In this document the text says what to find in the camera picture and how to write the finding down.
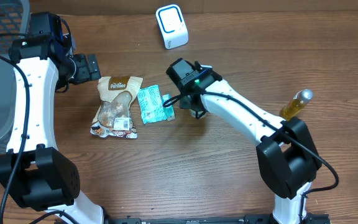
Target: wood grain surface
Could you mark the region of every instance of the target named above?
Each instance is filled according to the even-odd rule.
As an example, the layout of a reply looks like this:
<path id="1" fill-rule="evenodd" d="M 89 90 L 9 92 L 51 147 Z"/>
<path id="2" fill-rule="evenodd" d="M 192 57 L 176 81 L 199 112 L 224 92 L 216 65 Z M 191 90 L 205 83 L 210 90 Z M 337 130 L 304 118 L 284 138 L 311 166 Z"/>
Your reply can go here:
<path id="1" fill-rule="evenodd" d="M 358 0 L 30 0 L 32 12 L 64 15 L 155 14 L 168 4 L 183 13 L 358 10 Z"/>
<path id="2" fill-rule="evenodd" d="M 65 16 L 77 53 L 95 53 L 103 76 L 144 78 L 178 93 L 165 70 L 177 58 L 213 65 L 240 94 L 278 111 L 304 88 L 314 99 L 300 113 L 339 187 L 310 195 L 307 210 L 332 223 L 358 223 L 358 11 L 255 12 L 185 15 L 190 41 L 165 50 L 155 16 Z M 270 213 L 273 193 L 259 174 L 255 147 L 221 118 L 143 125 L 131 106 L 139 138 L 100 139 L 89 133 L 99 106 L 96 82 L 55 97 L 59 150 L 72 160 L 82 191 L 113 217 L 235 217 Z M 323 167 L 314 187 L 332 184 Z M 0 200 L 3 188 L 0 186 Z M 11 199 L 6 223 L 41 215 Z M 49 218 L 44 223 L 51 223 Z"/>

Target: snack bag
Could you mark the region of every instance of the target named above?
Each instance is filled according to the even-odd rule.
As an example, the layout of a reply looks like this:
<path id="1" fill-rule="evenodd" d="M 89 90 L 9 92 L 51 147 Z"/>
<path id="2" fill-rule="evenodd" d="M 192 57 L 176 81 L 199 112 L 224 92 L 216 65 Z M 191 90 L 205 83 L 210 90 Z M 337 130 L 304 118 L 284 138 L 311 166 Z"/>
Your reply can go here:
<path id="1" fill-rule="evenodd" d="M 140 111 L 142 112 L 143 123 L 154 123 L 167 119 L 162 107 L 160 88 L 158 85 L 152 85 L 143 88 L 137 94 Z"/>
<path id="2" fill-rule="evenodd" d="M 143 78 L 102 77 L 98 90 L 101 105 L 93 118 L 91 134 L 105 138 L 116 136 L 135 139 L 137 131 L 129 107 L 136 99 Z"/>

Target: teal package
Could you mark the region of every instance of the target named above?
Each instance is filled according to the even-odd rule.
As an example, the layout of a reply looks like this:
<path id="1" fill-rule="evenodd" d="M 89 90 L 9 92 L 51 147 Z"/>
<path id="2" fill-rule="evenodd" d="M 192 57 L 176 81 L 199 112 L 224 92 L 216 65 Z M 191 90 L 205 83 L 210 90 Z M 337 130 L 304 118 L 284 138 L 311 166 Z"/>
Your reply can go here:
<path id="1" fill-rule="evenodd" d="M 167 100 L 171 98 L 171 95 L 165 94 L 162 96 L 162 103 L 164 104 Z M 173 112 L 173 106 L 164 108 L 165 115 L 167 116 L 167 121 L 175 119 L 175 112 Z"/>
<path id="2" fill-rule="evenodd" d="M 137 99 L 144 124 L 167 119 L 167 115 L 165 115 L 164 108 L 162 107 L 160 88 L 158 85 L 140 89 L 137 94 Z"/>

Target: white plastic box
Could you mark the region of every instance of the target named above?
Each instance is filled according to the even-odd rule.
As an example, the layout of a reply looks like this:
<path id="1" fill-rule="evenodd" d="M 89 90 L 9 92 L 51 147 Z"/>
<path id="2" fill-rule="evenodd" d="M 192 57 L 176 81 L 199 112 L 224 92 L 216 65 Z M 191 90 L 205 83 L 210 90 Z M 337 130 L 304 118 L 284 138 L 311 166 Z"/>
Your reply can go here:
<path id="1" fill-rule="evenodd" d="M 158 26 L 164 40 L 166 49 L 172 49 L 187 44 L 189 35 L 185 19 L 179 6 L 171 4 L 164 6 L 155 12 Z"/>

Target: black cable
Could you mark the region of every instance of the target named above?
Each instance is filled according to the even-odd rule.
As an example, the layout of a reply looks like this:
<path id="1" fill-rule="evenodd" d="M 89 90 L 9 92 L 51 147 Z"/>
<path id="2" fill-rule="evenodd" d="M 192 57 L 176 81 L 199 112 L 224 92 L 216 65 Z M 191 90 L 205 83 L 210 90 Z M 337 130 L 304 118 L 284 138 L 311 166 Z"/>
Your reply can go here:
<path id="1" fill-rule="evenodd" d="M 69 88 L 69 87 L 70 87 L 70 84 L 69 84 L 69 82 L 67 82 L 66 88 L 65 88 L 63 91 L 57 91 L 57 90 L 55 90 L 55 93 L 65 93 L 65 92 L 68 91 L 68 88 Z"/>
<path id="2" fill-rule="evenodd" d="M 66 217 L 73 224 L 79 224 L 77 221 L 75 221 L 75 219 L 73 217 L 71 217 L 69 214 L 65 213 L 65 211 L 59 211 L 59 210 L 45 213 L 42 216 L 40 216 L 38 219 L 30 222 L 29 224 L 36 224 L 36 223 L 42 221 L 43 219 L 45 219 L 45 218 L 47 218 L 47 217 L 49 217 L 51 215 L 56 215 L 56 214 L 59 214 L 60 217 L 62 217 L 62 216 Z"/>
<path id="3" fill-rule="evenodd" d="M 204 114 L 206 114 L 206 111 L 202 111 L 201 113 L 200 112 L 199 111 L 196 112 L 196 114 L 195 114 L 196 119 L 200 119 L 204 116 Z"/>
<path id="4" fill-rule="evenodd" d="M 20 36 L 24 36 L 26 37 L 27 34 L 20 34 L 20 33 L 5 33 L 5 34 L 0 34 L 0 37 L 3 36 L 11 36 L 11 35 L 20 35 Z M 20 166 L 21 163 L 21 159 L 22 159 L 22 153 L 24 151 L 24 146 L 25 146 L 25 140 L 27 139 L 27 125 L 29 124 L 29 111 L 30 111 L 30 90 L 29 90 L 29 82 L 27 81 L 27 78 L 25 77 L 24 72 L 19 68 L 19 66 L 17 66 L 14 62 L 0 56 L 0 59 L 3 60 L 4 62 L 12 65 L 14 68 L 16 68 L 16 70 L 20 73 L 20 75 L 22 76 L 23 82 L 24 82 L 24 88 L 25 88 L 25 113 L 24 113 L 24 124 L 23 124 L 23 133 L 22 133 L 22 142 L 20 144 L 20 149 L 19 152 L 17 153 L 17 158 L 15 161 L 15 164 L 13 166 L 12 169 L 12 173 L 10 174 L 6 187 L 5 187 L 5 192 L 4 195 L 2 197 L 1 200 L 1 206 L 0 206 L 0 224 L 4 223 L 4 211 L 5 211 L 5 204 L 6 204 L 6 200 L 7 200 L 7 196 L 9 194 L 9 191 L 11 189 L 12 186 L 12 182 L 13 179 L 15 178 L 16 172 Z"/>
<path id="5" fill-rule="evenodd" d="M 185 96 L 198 96 L 198 95 L 220 96 L 220 97 L 227 98 L 229 100 L 232 100 L 232 101 L 238 103 L 240 106 L 242 106 L 244 109 L 246 109 L 250 114 L 252 114 L 254 117 L 256 117 L 264 125 L 268 126 L 270 129 L 278 132 L 279 135 L 281 135 L 281 137 L 283 137 L 284 139 L 286 139 L 287 141 L 290 141 L 295 146 L 297 146 L 297 147 L 301 148 L 302 150 L 306 151 L 307 153 L 309 153 L 311 156 L 313 156 L 314 158 L 319 160 L 322 164 L 324 164 L 324 166 L 326 166 L 329 169 L 329 171 L 331 171 L 333 173 L 333 176 L 335 178 L 335 183 L 333 183 L 332 185 L 327 186 L 327 187 L 319 187 L 319 188 L 315 188 L 315 189 L 310 189 L 310 190 L 307 190 L 307 191 L 302 193 L 302 195 L 301 195 L 300 213 L 299 213 L 300 222 L 302 222 L 302 220 L 303 220 L 303 215 L 302 215 L 303 204 L 304 204 L 305 198 L 307 197 L 307 195 L 309 193 L 320 192 L 320 191 L 325 191 L 325 190 L 331 190 L 331 189 L 334 189 L 335 187 L 337 187 L 339 185 L 338 173 L 335 171 L 335 169 L 327 161 L 325 161 L 320 156 L 316 155 L 314 152 L 310 151 L 310 149 L 308 149 L 304 145 L 300 144 L 297 140 L 293 139 L 287 133 L 283 133 L 281 130 L 279 130 L 275 126 L 271 125 L 268 121 L 266 121 L 261 116 L 259 116 L 257 113 L 255 113 L 255 111 L 251 110 L 243 102 L 241 102 L 240 100 L 238 100 L 238 99 L 236 99 L 236 98 L 234 98 L 234 97 L 232 97 L 230 95 L 225 95 L 225 94 L 222 94 L 222 93 L 213 93 L 213 92 L 208 92 L 208 91 L 202 91 L 202 92 L 199 92 L 199 93 L 181 93 L 180 95 L 173 96 L 172 98 L 170 98 L 169 100 L 164 102 L 163 106 L 164 107 L 171 106 L 171 105 L 173 105 L 174 103 L 176 103 L 177 101 L 179 101 L 180 99 L 182 99 Z"/>
<path id="6" fill-rule="evenodd" d="M 67 32 L 68 32 L 68 38 L 70 38 L 70 46 L 68 48 L 68 52 L 70 51 L 70 49 L 73 47 L 73 39 L 71 38 L 71 31 L 70 28 L 68 28 L 68 24 L 66 22 L 66 20 L 64 20 L 62 17 L 59 17 L 61 22 L 65 25 Z"/>

